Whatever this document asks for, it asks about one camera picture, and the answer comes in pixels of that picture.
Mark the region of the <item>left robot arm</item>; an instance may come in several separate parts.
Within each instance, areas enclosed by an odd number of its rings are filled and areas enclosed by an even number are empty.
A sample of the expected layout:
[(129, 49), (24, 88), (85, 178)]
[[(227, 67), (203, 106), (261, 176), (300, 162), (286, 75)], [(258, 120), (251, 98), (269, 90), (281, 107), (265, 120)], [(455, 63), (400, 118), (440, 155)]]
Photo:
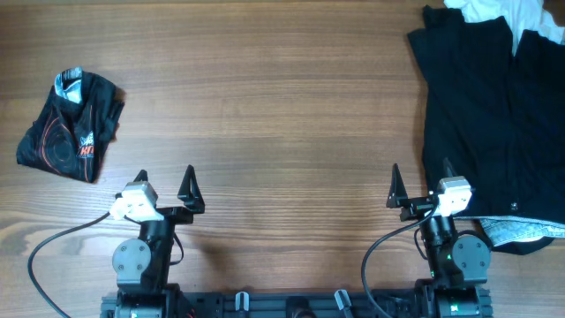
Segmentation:
[(116, 194), (110, 214), (139, 226), (139, 236), (121, 243), (112, 257), (117, 273), (117, 295), (102, 301), (101, 316), (194, 317), (194, 306), (178, 284), (168, 282), (172, 248), (180, 240), (175, 233), (178, 224), (191, 224), (205, 212), (205, 202), (198, 187), (194, 168), (185, 171), (177, 198), (180, 206), (159, 208), (158, 195), (141, 170), (138, 176)]

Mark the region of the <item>black garment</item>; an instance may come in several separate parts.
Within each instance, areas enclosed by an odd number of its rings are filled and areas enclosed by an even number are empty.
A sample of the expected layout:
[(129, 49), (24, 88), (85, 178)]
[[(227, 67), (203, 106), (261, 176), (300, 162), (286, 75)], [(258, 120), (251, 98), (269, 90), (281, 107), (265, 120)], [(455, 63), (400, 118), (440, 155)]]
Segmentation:
[(473, 187), (466, 218), (564, 220), (564, 48), (504, 18), (468, 23), (423, 10), (408, 36), (428, 86), (423, 164), (436, 186), (450, 162)]

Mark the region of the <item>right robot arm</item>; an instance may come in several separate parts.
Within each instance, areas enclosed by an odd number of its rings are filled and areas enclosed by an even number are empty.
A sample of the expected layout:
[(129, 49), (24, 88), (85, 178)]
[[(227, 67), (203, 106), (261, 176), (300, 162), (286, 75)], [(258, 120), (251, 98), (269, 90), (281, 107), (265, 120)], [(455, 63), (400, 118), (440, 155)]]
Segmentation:
[(410, 198), (399, 167), (392, 168), (387, 200), (400, 219), (418, 221), (431, 277), (411, 290), (395, 291), (385, 302), (393, 317), (492, 317), (490, 291), (483, 289), (491, 262), (491, 244), (475, 231), (458, 231), (454, 215), (467, 209), (473, 189), (448, 160), (446, 177), (425, 197)]

